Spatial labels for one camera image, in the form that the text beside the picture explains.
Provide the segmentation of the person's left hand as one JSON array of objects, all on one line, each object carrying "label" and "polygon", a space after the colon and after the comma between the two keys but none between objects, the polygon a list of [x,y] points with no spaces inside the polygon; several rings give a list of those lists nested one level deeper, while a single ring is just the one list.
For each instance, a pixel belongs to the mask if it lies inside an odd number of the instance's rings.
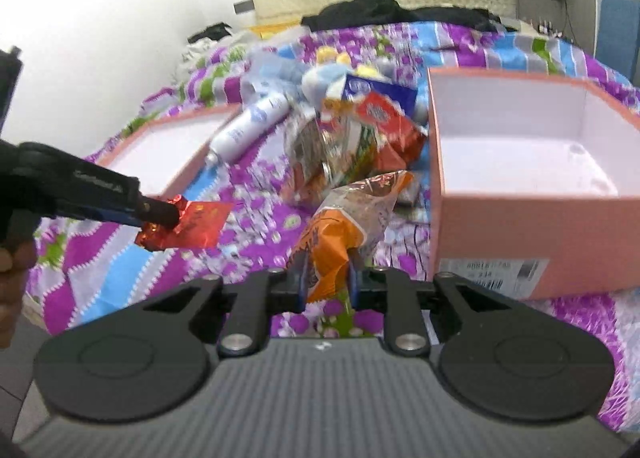
[{"label": "person's left hand", "polygon": [[30,270],[37,262],[33,238],[23,241],[14,252],[1,249],[0,267],[0,348],[9,348],[23,308],[23,296]]}]

